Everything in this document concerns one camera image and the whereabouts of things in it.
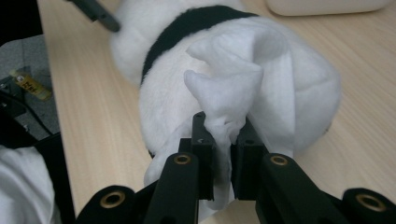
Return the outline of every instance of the white container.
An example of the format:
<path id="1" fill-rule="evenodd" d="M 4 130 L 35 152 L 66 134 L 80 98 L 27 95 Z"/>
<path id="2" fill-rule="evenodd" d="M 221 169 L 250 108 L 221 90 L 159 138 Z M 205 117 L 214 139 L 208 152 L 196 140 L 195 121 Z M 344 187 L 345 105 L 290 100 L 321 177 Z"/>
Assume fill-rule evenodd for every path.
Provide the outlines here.
<path id="1" fill-rule="evenodd" d="M 266 0 L 276 14 L 307 16 L 373 11 L 393 0 Z"/>

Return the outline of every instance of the plush fur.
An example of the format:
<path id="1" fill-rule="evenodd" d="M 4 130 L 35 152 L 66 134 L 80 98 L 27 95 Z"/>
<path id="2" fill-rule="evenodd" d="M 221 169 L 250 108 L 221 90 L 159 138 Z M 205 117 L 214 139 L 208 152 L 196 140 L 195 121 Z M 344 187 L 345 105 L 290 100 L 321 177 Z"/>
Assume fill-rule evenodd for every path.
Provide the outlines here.
<path id="1" fill-rule="evenodd" d="M 140 85 L 161 32 L 189 8 L 214 5 L 244 10 L 236 0 L 123 0 L 116 15 L 122 27 L 110 41 L 121 73 Z M 215 197 L 223 203 L 212 208 L 221 209 L 228 202 L 229 145 L 246 116 L 270 151 L 293 156 L 324 134 L 340 99 L 334 68 L 275 21 L 231 20 L 188 35 L 154 61 L 141 85 L 141 130 L 155 154 L 145 183 L 159 178 L 179 138 L 191 136 L 191 117 L 204 110 L 219 148 Z"/>

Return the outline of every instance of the gray floor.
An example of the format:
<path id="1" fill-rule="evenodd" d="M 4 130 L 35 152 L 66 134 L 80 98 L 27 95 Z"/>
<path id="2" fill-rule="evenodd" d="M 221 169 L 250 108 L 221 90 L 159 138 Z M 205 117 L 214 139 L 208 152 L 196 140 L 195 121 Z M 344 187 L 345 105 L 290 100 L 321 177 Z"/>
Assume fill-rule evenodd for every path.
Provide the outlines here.
<path id="1" fill-rule="evenodd" d="M 10 41 L 0 47 L 0 79 L 8 77 L 10 70 L 23 67 L 28 67 L 31 76 L 52 91 L 50 67 L 43 35 Z M 24 98 L 25 103 L 33 108 L 50 131 L 53 133 L 60 131 L 53 94 L 45 102 L 38 100 L 28 92 L 24 94 Z M 37 140 L 48 136 L 29 112 L 16 117 L 15 120 Z M 0 128 L 6 129 L 7 127 L 4 127 L 0 121 Z"/>

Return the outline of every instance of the white towel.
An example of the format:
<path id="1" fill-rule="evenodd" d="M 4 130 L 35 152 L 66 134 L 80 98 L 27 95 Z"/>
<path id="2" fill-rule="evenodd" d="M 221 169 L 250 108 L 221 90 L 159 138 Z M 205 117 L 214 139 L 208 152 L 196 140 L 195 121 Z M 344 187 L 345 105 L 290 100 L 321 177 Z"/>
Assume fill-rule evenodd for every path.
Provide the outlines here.
<path id="1" fill-rule="evenodd" d="M 0 223 L 62 223 L 46 164 L 33 147 L 0 146 Z"/>

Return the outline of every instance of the screw hole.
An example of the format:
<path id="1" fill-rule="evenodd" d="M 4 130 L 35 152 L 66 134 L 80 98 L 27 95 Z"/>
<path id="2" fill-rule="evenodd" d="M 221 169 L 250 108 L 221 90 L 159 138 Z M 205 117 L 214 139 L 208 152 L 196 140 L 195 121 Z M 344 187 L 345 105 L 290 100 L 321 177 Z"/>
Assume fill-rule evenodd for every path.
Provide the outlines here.
<path id="1" fill-rule="evenodd" d="M 101 199 L 100 205 L 104 208 L 114 208 L 122 204 L 124 200 L 125 193 L 120 190 L 116 190 L 105 195 Z"/>
<path id="2" fill-rule="evenodd" d="M 273 156 L 271 157 L 271 162 L 276 165 L 287 165 L 288 160 L 282 156 Z"/>
<path id="3" fill-rule="evenodd" d="M 358 194 L 356 195 L 356 200 L 364 207 L 376 212 L 385 212 L 387 210 L 384 203 L 369 194 Z"/>
<path id="4" fill-rule="evenodd" d="M 188 164 L 188 163 L 190 163 L 190 161 L 191 161 L 191 157 L 189 157 L 187 155 L 180 155 L 180 156 L 176 156 L 174 158 L 174 162 L 179 165 Z"/>

